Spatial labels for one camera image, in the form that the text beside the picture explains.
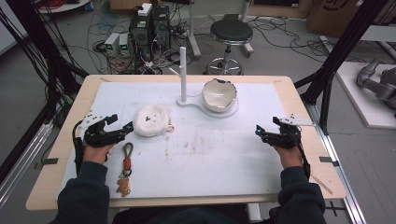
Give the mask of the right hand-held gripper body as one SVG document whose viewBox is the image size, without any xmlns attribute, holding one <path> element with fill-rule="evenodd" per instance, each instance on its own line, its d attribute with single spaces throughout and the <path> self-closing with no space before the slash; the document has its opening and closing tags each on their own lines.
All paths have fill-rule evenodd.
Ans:
<svg viewBox="0 0 396 224">
<path fill-rule="evenodd" d="M 314 122 L 308 119 L 304 119 L 295 114 L 290 114 L 284 118 L 279 118 L 281 125 L 279 127 L 279 133 L 269 133 L 270 140 L 268 144 L 270 146 L 283 147 L 290 149 L 297 147 L 301 144 L 301 127 L 302 126 L 313 126 Z"/>
</svg>

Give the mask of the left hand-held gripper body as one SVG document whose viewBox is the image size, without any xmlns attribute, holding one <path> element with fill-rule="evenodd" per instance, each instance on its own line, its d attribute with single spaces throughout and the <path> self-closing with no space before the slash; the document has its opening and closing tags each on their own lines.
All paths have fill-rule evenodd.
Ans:
<svg viewBox="0 0 396 224">
<path fill-rule="evenodd" d="M 89 113 L 78 127 L 84 131 L 83 139 L 92 147 L 104 147 L 117 144 L 125 139 L 125 135 L 117 133 L 117 130 L 106 131 L 104 116 Z"/>
</svg>

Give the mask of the white fluffy plush keychain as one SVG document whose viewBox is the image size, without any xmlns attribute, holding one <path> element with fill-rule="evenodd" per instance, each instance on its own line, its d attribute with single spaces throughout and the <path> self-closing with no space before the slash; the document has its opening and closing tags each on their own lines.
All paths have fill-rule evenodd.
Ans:
<svg viewBox="0 0 396 224">
<path fill-rule="evenodd" d="M 170 109 L 165 105 L 144 105 L 134 116 L 134 132 L 142 137 L 172 133 Z"/>
</svg>

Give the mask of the person's left hand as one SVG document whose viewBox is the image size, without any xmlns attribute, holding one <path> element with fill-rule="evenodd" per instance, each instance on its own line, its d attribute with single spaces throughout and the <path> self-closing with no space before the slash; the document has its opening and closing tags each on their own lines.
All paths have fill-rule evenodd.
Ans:
<svg viewBox="0 0 396 224">
<path fill-rule="evenodd" d="M 114 145 L 107 145 L 104 147 L 92 147 L 87 145 L 84 148 L 83 160 L 104 164 L 106 161 L 106 155 L 113 147 Z"/>
</svg>

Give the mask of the person's right hand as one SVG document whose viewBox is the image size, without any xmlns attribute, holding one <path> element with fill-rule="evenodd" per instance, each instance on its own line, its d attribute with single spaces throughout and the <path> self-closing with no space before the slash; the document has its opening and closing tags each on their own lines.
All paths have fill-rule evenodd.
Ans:
<svg viewBox="0 0 396 224">
<path fill-rule="evenodd" d="M 297 147 L 290 149 L 275 147 L 275 151 L 278 153 L 280 162 L 284 169 L 290 167 L 302 167 L 304 164 L 302 154 Z"/>
</svg>

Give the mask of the light wooden table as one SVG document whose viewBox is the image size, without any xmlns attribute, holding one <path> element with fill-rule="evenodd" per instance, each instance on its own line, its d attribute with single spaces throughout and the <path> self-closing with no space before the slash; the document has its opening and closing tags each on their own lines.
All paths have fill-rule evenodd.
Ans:
<svg viewBox="0 0 396 224">
<path fill-rule="evenodd" d="M 294 112 L 304 119 L 311 120 L 306 112 L 302 101 L 294 88 L 289 77 L 284 76 L 232 76 L 231 82 L 236 83 L 259 83 L 273 84 L 277 94 L 280 96 L 280 103 L 283 109 L 290 113 Z M 57 206 L 58 193 L 69 178 L 76 173 L 74 159 L 74 149 L 72 142 L 72 128 L 87 115 L 91 109 L 95 95 L 99 86 L 104 82 L 175 82 L 180 84 L 180 80 L 172 75 L 131 75 L 131 76 L 89 76 L 84 81 L 78 93 L 72 109 L 67 116 L 64 126 L 55 142 L 50 158 L 58 158 L 56 164 L 43 167 L 35 186 L 26 202 L 29 210 L 51 210 Z M 323 195 L 327 199 L 343 198 L 346 194 L 335 169 L 331 163 L 320 162 L 319 157 L 330 157 L 319 138 L 315 126 L 302 126 L 302 142 L 304 152 L 311 164 L 311 175 L 318 177 L 324 184 L 333 191 L 329 194 L 322 187 Z M 106 162 L 108 168 L 107 184 L 110 188 L 110 204 L 113 207 L 133 207 L 133 206 L 159 206 L 159 205 L 186 205 L 186 204 L 213 204 L 213 203 L 258 203 L 273 202 L 276 200 L 275 194 L 254 194 L 237 196 L 200 196 L 182 198 L 154 198 L 154 199 L 134 199 L 131 195 L 122 198 L 117 190 L 117 181 L 122 167 L 123 153 L 120 146 L 115 146 Z"/>
</svg>

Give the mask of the black tape piece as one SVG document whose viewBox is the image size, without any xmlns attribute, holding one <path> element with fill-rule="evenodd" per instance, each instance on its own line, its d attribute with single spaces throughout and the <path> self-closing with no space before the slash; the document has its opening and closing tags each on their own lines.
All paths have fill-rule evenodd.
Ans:
<svg viewBox="0 0 396 224">
<path fill-rule="evenodd" d="M 339 161 L 334 161 L 331 157 L 319 157 L 320 162 L 331 163 L 334 167 L 340 166 Z"/>
<path fill-rule="evenodd" d="M 44 159 L 43 161 L 37 162 L 34 165 L 34 168 L 36 170 L 41 170 L 45 165 L 56 164 L 57 162 L 58 162 L 58 158 Z"/>
</svg>

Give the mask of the white eggshell shaped bowl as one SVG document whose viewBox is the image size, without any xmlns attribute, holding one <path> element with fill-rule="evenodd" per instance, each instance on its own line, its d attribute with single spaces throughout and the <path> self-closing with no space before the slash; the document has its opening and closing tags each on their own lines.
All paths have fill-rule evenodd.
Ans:
<svg viewBox="0 0 396 224">
<path fill-rule="evenodd" d="M 229 111 L 237 99 L 235 85 L 225 79 L 213 78 L 202 89 L 205 107 L 217 113 Z"/>
</svg>

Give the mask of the thin wooden stick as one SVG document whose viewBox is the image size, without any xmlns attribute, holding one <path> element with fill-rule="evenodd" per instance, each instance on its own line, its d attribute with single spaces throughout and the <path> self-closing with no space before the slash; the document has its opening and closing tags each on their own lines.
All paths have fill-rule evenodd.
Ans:
<svg viewBox="0 0 396 224">
<path fill-rule="evenodd" d="M 316 177 L 315 175 L 311 175 L 311 178 L 313 180 L 315 180 L 323 189 L 325 189 L 329 194 L 333 195 L 333 191 L 327 187 L 324 182 L 322 182 L 318 177 Z"/>
</svg>

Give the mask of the white table mat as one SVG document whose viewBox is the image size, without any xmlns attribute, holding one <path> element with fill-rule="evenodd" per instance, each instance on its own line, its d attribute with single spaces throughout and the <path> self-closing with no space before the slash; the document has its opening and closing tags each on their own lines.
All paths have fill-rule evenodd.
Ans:
<svg viewBox="0 0 396 224">
<path fill-rule="evenodd" d="M 171 133 L 146 138 L 129 133 L 133 143 L 131 192 L 134 199 L 275 194 L 282 167 L 276 152 L 255 134 L 258 126 L 275 133 L 283 107 L 272 84 L 239 83 L 238 108 L 214 119 L 196 107 L 177 104 L 177 83 L 107 82 L 100 85 L 91 111 L 117 115 L 117 130 L 144 105 L 170 109 Z"/>
</svg>

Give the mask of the white stand with pole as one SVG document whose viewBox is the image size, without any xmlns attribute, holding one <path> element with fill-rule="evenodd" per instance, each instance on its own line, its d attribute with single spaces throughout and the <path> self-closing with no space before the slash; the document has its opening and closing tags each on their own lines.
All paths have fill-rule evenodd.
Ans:
<svg viewBox="0 0 396 224">
<path fill-rule="evenodd" d="M 193 106 L 200 109 L 204 114 L 208 115 L 211 118 L 215 119 L 226 119 L 233 114 L 235 114 L 238 110 L 238 98 L 236 99 L 236 103 L 234 106 L 226 112 L 217 113 L 209 110 L 205 107 L 204 99 L 202 96 L 202 90 L 199 94 L 194 96 L 189 96 L 187 94 L 187 59 L 186 59 L 187 51 L 185 47 L 179 48 L 179 73 L 176 72 L 173 68 L 170 68 L 170 71 L 175 75 L 180 77 L 181 84 L 181 94 L 177 98 L 177 104 L 182 107 Z"/>
</svg>

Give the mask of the grey power supply unit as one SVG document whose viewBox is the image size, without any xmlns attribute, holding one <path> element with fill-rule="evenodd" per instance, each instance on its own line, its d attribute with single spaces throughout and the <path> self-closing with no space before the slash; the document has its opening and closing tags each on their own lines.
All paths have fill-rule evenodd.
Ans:
<svg viewBox="0 0 396 224">
<path fill-rule="evenodd" d="M 120 35 L 111 34 L 105 41 L 106 52 L 109 57 L 117 57 L 120 53 Z"/>
<path fill-rule="evenodd" d="M 120 34 L 119 39 L 120 55 L 122 57 L 130 56 L 129 36 L 127 34 Z"/>
</svg>

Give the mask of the white platform board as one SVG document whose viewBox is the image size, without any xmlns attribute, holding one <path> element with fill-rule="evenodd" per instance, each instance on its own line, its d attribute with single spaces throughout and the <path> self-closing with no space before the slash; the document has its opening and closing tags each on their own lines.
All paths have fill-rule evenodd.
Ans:
<svg viewBox="0 0 396 224">
<path fill-rule="evenodd" d="M 366 127 L 396 130 L 396 110 L 387 107 L 372 91 L 356 84 L 358 73 L 364 66 L 366 63 L 344 62 L 337 77 Z"/>
</svg>

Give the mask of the black computer tower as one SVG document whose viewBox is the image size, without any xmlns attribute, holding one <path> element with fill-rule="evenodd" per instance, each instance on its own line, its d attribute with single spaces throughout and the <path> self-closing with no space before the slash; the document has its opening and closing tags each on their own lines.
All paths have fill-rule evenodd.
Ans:
<svg viewBox="0 0 396 224">
<path fill-rule="evenodd" d="M 134 46 L 134 56 L 140 61 L 151 61 L 151 43 L 153 40 L 152 18 L 134 14 L 129 26 L 129 31 Z"/>
<path fill-rule="evenodd" d="M 153 9 L 153 25 L 158 49 L 170 48 L 169 6 L 156 6 Z"/>
</svg>

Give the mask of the black round stool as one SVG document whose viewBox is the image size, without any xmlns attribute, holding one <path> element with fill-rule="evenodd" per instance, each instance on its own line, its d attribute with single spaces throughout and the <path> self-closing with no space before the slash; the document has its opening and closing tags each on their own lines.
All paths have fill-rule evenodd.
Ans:
<svg viewBox="0 0 396 224">
<path fill-rule="evenodd" d="M 253 37 L 251 27 L 240 20 L 215 21 L 210 27 L 211 37 L 226 45 L 224 55 L 211 61 L 205 68 L 205 75 L 237 75 L 242 76 L 244 69 L 242 65 L 231 58 L 231 46 L 244 46 Z"/>
</svg>

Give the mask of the white box on computer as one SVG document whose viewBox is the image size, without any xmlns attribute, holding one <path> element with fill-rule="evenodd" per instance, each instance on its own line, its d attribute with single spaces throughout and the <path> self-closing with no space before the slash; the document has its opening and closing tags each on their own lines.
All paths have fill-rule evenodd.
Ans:
<svg viewBox="0 0 396 224">
<path fill-rule="evenodd" d="M 138 16 L 147 17 L 152 10 L 152 4 L 144 3 L 137 11 Z"/>
</svg>

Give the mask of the cardboard box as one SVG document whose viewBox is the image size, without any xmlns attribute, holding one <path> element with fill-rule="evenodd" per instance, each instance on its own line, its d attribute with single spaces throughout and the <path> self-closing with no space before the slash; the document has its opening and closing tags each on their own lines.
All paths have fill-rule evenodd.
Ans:
<svg viewBox="0 0 396 224">
<path fill-rule="evenodd" d="M 373 1 L 377 7 L 380 0 L 313 0 L 313 6 L 306 19 L 308 33 L 340 37 L 358 14 L 366 1 Z M 377 24 L 384 18 L 384 23 L 396 18 L 396 0 L 386 0 L 379 12 L 374 14 L 374 6 L 363 10 L 361 20 L 373 17 Z"/>
</svg>

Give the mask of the green loop bear keychain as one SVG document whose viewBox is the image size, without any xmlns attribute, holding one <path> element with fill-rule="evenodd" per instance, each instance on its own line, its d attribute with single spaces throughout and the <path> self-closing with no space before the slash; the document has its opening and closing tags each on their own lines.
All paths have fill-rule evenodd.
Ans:
<svg viewBox="0 0 396 224">
<path fill-rule="evenodd" d="M 117 181 L 118 188 L 117 193 L 121 195 L 122 198 L 126 197 L 130 193 L 129 176 L 132 173 L 132 152 L 134 150 L 134 145 L 131 142 L 126 143 L 122 147 L 123 151 L 123 161 L 122 161 L 122 171 L 120 173 L 119 180 Z"/>
</svg>

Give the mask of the aluminium rail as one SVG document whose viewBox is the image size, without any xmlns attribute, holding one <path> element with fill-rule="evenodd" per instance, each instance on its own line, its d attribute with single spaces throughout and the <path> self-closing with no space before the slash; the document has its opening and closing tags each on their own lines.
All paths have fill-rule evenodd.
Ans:
<svg viewBox="0 0 396 224">
<path fill-rule="evenodd" d="M 11 167 L 4 181 L 0 184 L 0 210 L 5 206 L 7 200 L 18 186 L 27 172 L 40 149 L 44 146 L 53 129 L 53 124 L 42 124 L 34 135 L 22 148 L 22 154 Z"/>
<path fill-rule="evenodd" d="M 336 173 L 340 177 L 340 180 L 346 190 L 346 197 L 343 199 L 343 203 L 346 207 L 346 211 L 351 220 L 352 224 L 367 224 L 366 219 L 361 211 L 360 205 L 354 195 L 353 189 L 349 184 L 347 175 L 343 169 L 342 163 L 339 160 L 335 147 L 329 135 L 327 135 L 323 129 L 319 126 L 319 112 L 315 105 L 305 105 L 305 108 L 310 118 L 316 123 L 316 130 L 319 138 L 322 141 L 326 151 L 332 159 L 332 164 L 335 168 Z"/>
</svg>

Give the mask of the black metal frame strut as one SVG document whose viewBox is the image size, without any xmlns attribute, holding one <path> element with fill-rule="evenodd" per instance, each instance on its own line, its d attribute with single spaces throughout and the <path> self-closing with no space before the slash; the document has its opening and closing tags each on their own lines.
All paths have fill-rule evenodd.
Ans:
<svg viewBox="0 0 396 224">
<path fill-rule="evenodd" d="M 3 9 L 0 8 L 0 22 L 7 28 L 9 33 L 17 41 L 22 51 L 31 61 L 33 68 L 38 76 L 43 80 L 47 87 L 47 102 L 40 111 L 35 121 L 30 125 L 20 142 L 11 150 L 5 161 L 0 165 L 0 184 L 5 182 L 11 169 L 16 165 L 28 141 L 33 138 L 39 126 L 48 123 L 55 115 L 56 104 L 64 95 L 77 93 L 81 87 L 76 77 L 85 79 L 89 74 L 79 68 L 73 59 L 67 61 L 55 46 L 48 29 L 40 18 L 38 8 L 33 0 L 6 0 L 11 11 L 21 23 L 28 37 L 33 42 L 31 48 L 23 40 L 21 34 L 15 26 L 11 24 Z"/>
<path fill-rule="evenodd" d="M 307 90 L 301 94 L 301 99 L 308 105 L 314 105 L 318 97 L 322 95 L 318 126 L 326 135 L 329 134 L 328 115 L 333 78 L 387 2 L 388 0 L 363 0 L 357 14 L 353 17 L 319 70 L 294 83 L 296 89 L 309 84 Z"/>
</svg>

